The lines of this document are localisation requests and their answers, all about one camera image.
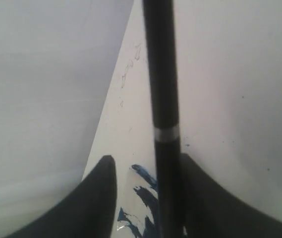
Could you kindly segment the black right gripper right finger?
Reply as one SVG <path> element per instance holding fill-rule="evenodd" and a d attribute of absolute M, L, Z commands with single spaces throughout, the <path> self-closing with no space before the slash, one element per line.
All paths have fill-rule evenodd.
<path fill-rule="evenodd" d="M 247 205 L 181 154 L 189 238 L 282 238 L 282 222 Z"/>

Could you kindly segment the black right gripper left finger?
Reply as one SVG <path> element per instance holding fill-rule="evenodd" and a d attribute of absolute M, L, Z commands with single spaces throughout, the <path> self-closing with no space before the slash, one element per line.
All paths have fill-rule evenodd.
<path fill-rule="evenodd" d="M 114 158 L 103 156 L 66 198 L 11 238 L 109 238 L 117 199 Z"/>

